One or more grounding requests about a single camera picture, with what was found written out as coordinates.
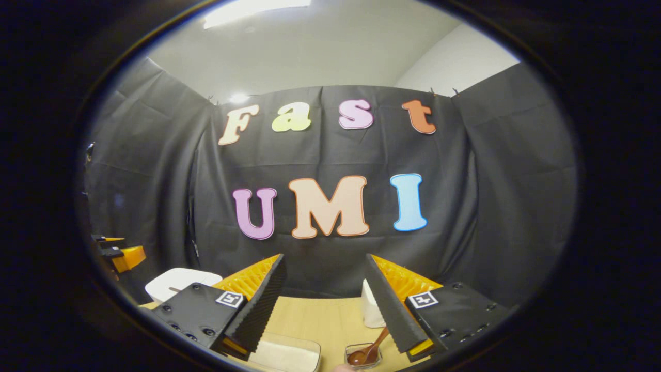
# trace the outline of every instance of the wooden spoon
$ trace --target wooden spoon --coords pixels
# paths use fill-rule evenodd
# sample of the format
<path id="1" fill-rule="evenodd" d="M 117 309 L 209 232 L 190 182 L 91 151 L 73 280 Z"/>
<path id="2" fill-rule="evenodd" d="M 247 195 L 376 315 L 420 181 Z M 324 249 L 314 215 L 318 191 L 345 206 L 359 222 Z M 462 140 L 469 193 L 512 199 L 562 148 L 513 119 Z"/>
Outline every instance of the wooden spoon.
<path id="1" fill-rule="evenodd" d="M 388 336 L 388 333 L 389 333 L 388 327 L 385 327 L 381 331 L 379 338 L 377 338 L 372 345 L 351 353 L 349 355 L 349 358 L 347 358 L 349 364 L 364 365 L 364 364 L 374 363 L 376 359 L 379 359 L 379 344 L 381 343 L 381 341 L 383 341 L 383 339 L 385 339 L 386 336 Z"/>

